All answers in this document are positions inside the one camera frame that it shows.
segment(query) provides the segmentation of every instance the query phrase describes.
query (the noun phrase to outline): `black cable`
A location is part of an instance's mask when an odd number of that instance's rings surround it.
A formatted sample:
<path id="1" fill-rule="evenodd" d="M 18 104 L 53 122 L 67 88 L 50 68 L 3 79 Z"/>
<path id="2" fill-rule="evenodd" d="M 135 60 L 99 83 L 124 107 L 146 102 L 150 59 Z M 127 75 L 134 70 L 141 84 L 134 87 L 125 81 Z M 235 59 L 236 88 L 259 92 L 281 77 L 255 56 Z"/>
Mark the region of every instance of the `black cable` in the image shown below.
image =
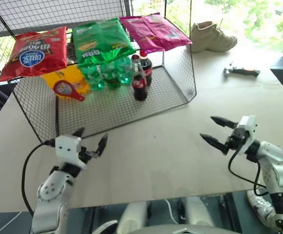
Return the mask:
<path id="1" fill-rule="evenodd" d="M 37 150 L 37 149 L 38 149 L 39 147 L 41 147 L 42 145 L 46 145 L 46 144 L 47 144 L 47 142 L 43 142 L 43 143 L 39 144 L 38 146 L 36 146 L 36 147 L 29 153 L 29 155 L 26 157 L 25 162 L 24 162 L 24 164 L 23 164 L 23 168 L 22 168 L 22 177 L 21 177 L 21 192 L 22 192 L 22 197 L 23 197 L 24 204 L 25 204 L 26 208 L 28 209 L 28 211 L 29 211 L 29 213 L 30 213 L 30 215 L 31 215 L 32 217 L 33 217 L 34 212 L 33 212 L 32 209 L 31 209 L 31 206 L 30 206 L 30 204 L 29 204 L 29 202 L 28 202 L 28 199 L 27 199 L 26 194 L 25 194 L 25 189 L 24 189 L 24 184 L 25 184 L 25 171 L 26 171 L 26 166 L 27 166 L 27 164 L 28 164 L 28 161 L 29 161 L 31 155 L 34 153 L 34 151 Z"/>
<path id="2" fill-rule="evenodd" d="M 255 184 L 254 181 L 251 181 L 251 180 L 249 180 L 249 179 L 246 179 L 246 178 L 244 178 L 244 177 L 242 177 L 242 176 L 240 176 L 240 175 L 234 173 L 234 172 L 231 170 L 231 164 L 232 164 L 234 158 L 235 158 L 236 155 L 239 153 L 239 151 L 241 150 L 242 147 L 243 147 L 243 145 L 241 144 L 241 145 L 237 148 L 237 150 L 234 152 L 234 154 L 232 155 L 232 157 L 230 158 L 229 163 L 228 163 L 228 170 L 229 170 L 230 173 L 233 174 L 234 176 L 236 176 L 236 177 L 238 177 L 238 178 L 240 178 L 240 179 L 242 179 L 242 180 L 245 180 L 245 181 L 247 181 L 247 182 L 249 182 L 249 183 Z M 261 187 L 263 187 L 263 188 L 266 187 L 266 186 L 264 186 L 264 185 L 262 185 L 262 184 L 259 184 L 259 183 L 256 183 L 256 185 L 259 185 L 259 186 L 261 186 Z"/>
<path id="3" fill-rule="evenodd" d="M 264 195 L 267 195 L 268 194 L 268 192 L 264 192 L 264 193 L 262 193 L 262 194 L 258 194 L 257 193 L 257 191 L 256 191 L 256 189 L 257 189 L 257 182 L 258 182 L 258 178 L 259 178 L 259 174 L 260 174 L 260 163 L 259 162 L 257 162 L 257 173 L 256 173 L 256 177 L 255 177 L 255 181 L 254 181 L 254 194 L 256 195 L 256 196 L 264 196 Z"/>

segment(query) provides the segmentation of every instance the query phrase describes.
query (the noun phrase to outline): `pink chip bag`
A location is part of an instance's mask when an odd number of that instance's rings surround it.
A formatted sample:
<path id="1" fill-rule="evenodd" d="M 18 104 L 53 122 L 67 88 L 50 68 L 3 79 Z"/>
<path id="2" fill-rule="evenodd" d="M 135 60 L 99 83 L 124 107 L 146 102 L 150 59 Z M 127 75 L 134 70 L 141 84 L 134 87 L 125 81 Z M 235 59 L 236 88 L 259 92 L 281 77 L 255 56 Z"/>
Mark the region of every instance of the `pink chip bag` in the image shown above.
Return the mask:
<path id="1" fill-rule="evenodd" d="M 147 53 L 171 50 L 192 42 L 160 13 L 149 16 L 120 17 L 122 24 Z"/>

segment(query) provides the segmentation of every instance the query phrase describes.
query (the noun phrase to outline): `yellow package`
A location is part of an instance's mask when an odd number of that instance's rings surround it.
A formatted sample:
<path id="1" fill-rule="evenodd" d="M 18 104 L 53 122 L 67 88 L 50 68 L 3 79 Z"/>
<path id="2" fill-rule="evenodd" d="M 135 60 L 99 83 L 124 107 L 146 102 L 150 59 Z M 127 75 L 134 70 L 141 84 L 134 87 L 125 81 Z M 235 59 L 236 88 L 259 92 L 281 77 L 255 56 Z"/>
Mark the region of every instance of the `yellow package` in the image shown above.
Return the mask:
<path id="1" fill-rule="evenodd" d="M 71 83 L 79 94 L 86 94 L 89 91 L 89 84 L 85 82 L 83 74 L 78 69 L 77 65 L 70 65 L 67 68 L 44 74 L 41 76 L 44 78 L 48 86 L 53 89 L 54 84 L 59 80 L 66 80 Z"/>

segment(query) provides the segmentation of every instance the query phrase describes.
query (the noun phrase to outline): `hammer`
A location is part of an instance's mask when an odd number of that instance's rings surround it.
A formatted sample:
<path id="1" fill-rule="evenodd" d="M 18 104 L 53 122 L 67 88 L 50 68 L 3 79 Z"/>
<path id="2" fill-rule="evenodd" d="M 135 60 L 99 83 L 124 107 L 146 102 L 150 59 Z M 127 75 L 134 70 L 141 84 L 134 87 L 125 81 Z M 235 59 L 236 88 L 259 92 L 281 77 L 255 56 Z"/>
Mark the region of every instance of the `hammer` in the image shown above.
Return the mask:
<path id="1" fill-rule="evenodd" d="M 224 68 L 224 76 L 228 77 L 230 73 L 238 73 L 242 75 L 252 75 L 257 77 L 260 73 L 259 70 L 254 70 L 254 69 L 246 69 L 244 67 L 233 67 L 231 62 L 229 66 L 226 66 Z"/>

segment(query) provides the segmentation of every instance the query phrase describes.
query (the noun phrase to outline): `packaging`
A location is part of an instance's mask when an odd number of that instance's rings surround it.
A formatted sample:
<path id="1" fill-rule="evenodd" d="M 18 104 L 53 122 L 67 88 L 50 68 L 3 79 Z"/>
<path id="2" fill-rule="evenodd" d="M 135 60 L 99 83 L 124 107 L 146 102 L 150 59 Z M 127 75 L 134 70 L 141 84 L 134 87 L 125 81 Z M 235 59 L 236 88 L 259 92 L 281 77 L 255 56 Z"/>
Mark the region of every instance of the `packaging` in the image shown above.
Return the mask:
<path id="1" fill-rule="evenodd" d="M 118 18 L 82 25 L 72 34 L 79 67 L 110 63 L 135 53 Z"/>
<path id="2" fill-rule="evenodd" d="M 59 80 L 65 80 L 69 82 L 79 94 L 86 94 L 89 91 L 89 84 L 85 82 L 84 76 L 76 64 L 67 66 L 65 69 L 42 75 L 41 77 L 46 80 L 47 85 L 51 89 L 54 88 L 54 84 Z"/>
<path id="3" fill-rule="evenodd" d="M 66 26 L 44 33 L 16 36 L 14 49 L 1 71 L 0 82 L 39 76 L 67 67 Z"/>
<path id="4" fill-rule="evenodd" d="M 164 19 L 160 13 L 120 17 L 120 20 L 140 48 L 147 53 L 168 51 L 177 46 L 192 44 L 186 35 Z"/>

